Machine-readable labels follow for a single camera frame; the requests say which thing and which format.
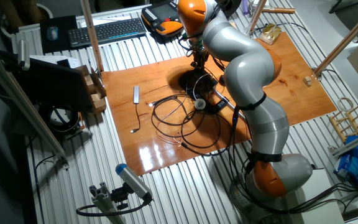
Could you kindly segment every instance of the paper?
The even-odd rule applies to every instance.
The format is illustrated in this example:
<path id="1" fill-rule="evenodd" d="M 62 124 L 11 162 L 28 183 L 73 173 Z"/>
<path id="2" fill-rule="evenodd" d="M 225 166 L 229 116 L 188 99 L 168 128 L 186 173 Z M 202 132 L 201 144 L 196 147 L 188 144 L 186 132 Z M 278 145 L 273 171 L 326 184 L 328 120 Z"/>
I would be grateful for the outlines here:
<path id="1" fill-rule="evenodd" d="M 107 18 L 103 18 L 103 19 L 93 19 L 93 25 L 97 26 L 100 24 L 105 24 L 105 23 L 109 23 L 109 22 L 116 22 L 116 21 L 123 21 L 126 19 L 131 19 L 130 16 L 118 16 L 118 17 L 107 17 Z M 80 25 L 80 28 L 84 28 L 86 27 L 86 22 L 82 22 Z"/>

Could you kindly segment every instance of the orange handle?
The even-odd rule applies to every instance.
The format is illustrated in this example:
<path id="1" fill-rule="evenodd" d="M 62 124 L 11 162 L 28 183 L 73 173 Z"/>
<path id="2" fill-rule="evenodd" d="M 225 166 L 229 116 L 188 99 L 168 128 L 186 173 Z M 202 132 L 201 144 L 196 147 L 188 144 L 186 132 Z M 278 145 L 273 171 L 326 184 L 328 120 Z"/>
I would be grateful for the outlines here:
<path id="1" fill-rule="evenodd" d="M 294 8 L 277 8 L 277 7 L 275 7 L 275 8 L 263 9 L 262 12 L 294 14 L 295 9 Z"/>

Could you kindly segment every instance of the screen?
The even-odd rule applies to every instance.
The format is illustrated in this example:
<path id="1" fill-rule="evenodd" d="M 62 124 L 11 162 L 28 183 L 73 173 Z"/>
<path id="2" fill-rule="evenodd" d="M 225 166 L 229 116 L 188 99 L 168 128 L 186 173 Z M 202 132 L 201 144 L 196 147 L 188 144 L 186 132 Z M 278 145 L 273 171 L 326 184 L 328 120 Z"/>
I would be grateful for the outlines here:
<path id="1" fill-rule="evenodd" d="M 152 12 L 152 14 L 154 14 L 157 18 L 162 20 L 177 15 L 176 10 L 174 10 L 168 4 L 150 9 L 150 12 Z"/>

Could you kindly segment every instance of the power cord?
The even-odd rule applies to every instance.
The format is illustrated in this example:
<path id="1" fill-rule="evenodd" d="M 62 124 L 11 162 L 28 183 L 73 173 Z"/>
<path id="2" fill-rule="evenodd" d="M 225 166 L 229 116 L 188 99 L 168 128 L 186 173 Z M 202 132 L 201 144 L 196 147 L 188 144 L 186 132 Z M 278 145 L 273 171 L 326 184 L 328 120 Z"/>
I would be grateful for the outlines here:
<path id="1" fill-rule="evenodd" d="M 0 59 L 1 59 L 2 61 L 6 62 L 6 63 L 11 64 L 11 65 L 14 66 L 14 67 L 17 67 L 19 70 L 22 70 L 22 69 L 23 69 L 17 62 L 12 62 L 12 61 L 10 61 L 10 60 L 8 60 L 8 59 L 6 59 L 6 58 L 3 58 L 3 57 L 1 57 L 1 56 L 0 56 Z"/>
<path id="2" fill-rule="evenodd" d="M 138 124 L 139 124 L 139 127 L 138 127 L 138 128 L 135 128 L 135 129 L 132 129 L 132 130 L 131 130 L 131 134 L 137 132 L 138 130 L 140 130 L 140 118 L 139 118 L 139 114 L 137 113 L 137 105 L 138 105 L 138 104 L 135 103 L 135 112 L 136 112 L 137 122 L 138 122 Z"/>
<path id="3" fill-rule="evenodd" d="M 75 212 L 76 212 L 78 215 L 82 215 L 82 216 L 85 216 L 85 217 L 106 217 L 106 216 L 113 216 L 113 215 L 125 215 L 125 214 L 132 213 L 132 212 L 136 212 L 136 211 L 142 209 L 144 206 L 148 205 L 150 202 L 151 202 L 151 200 L 149 200 L 149 201 L 144 201 L 144 202 L 142 203 L 142 205 L 139 205 L 139 206 L 136 207 L 136 208 L 132 208 L 132 209 L 128 209 L 128 210 L 120 211 L 120 212 L 104 212 L 104 213 L 81 212 L 81 210 L 84 210 L 84 209 L 96 208 L 96 205 L 86 205 L 86 206 L 84 206 L 84 207 L 77 208 Z"/>

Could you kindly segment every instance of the wooden stand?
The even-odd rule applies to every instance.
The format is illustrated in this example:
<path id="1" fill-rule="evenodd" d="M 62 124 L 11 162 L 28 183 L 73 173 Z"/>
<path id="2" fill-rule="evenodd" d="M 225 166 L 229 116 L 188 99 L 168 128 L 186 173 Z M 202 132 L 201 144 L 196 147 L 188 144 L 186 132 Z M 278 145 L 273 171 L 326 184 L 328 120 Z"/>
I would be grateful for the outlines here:
<path id="1" fill-rule="evenodd" d="M 358 115 L 354 118 L 352 113 L 355 112 L 355 110 L 358 109 L 358 106 L 353 108 L 351 111 L 340 111 L 337 114 L 335 114 L 332 117 L 329 117 L 329 121 L 334 126 L 335 131 L 338 133 L 339 137 L 341 138 L 342 142 L 345 143 L 348 136 L 355 136 L 358 135 L 358 124 L 356 122 L 356 119 L 358 118 Z M 345 118 L 341 119 L 335 119 L 338 115 L 341 113 L 345 113 Z M 344 129 L 341 129 L 339 126 L 342 122 L 347 121 L 349 124 Z M 353 132 L 351 134 L 345 135 L 344 132 L 351 128 Z"/>
<path id="2" fill-rule="evenodd" d="M 102 113 L 106 109 L 106 90 L 102 86 L 100 79 L 94 72 L 93 68 L 91 68 L 91 73 L 89 73 L 86 65 L 80 66 L 76 69 L 82 71 L 81 75 L 83 76 L 86 86 L 88 87 L 89 96 L 92 98 L 94 113 Z"/>

